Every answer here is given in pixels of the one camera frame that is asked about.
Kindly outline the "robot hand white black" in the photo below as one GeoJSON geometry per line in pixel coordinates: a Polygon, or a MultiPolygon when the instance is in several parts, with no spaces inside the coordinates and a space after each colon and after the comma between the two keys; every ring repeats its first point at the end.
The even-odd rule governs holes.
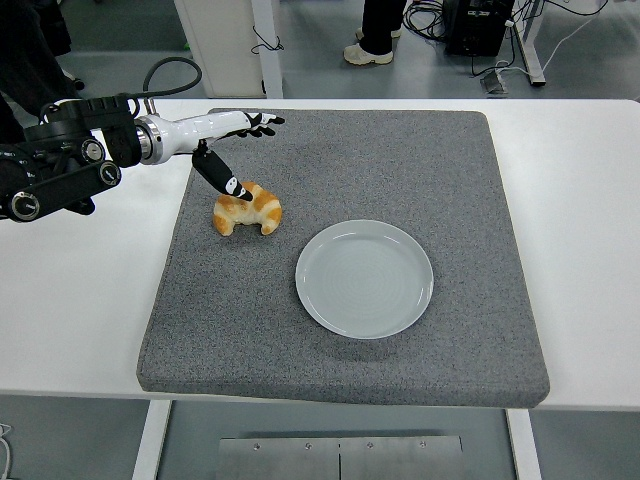
{"type": "Polygon", "coordinates": [[[162,163],[177,154],[190,154],[192,166],[218,192],[251,201],[253,195],[213,151],[212,144],[231,136],[274,136],[270,125],[284,122],[275,114],[239,110],[212,112],[179,121],[159,119],[156,126],[160,136],[155,146],[161,154],[157,162],[162,163]]]}

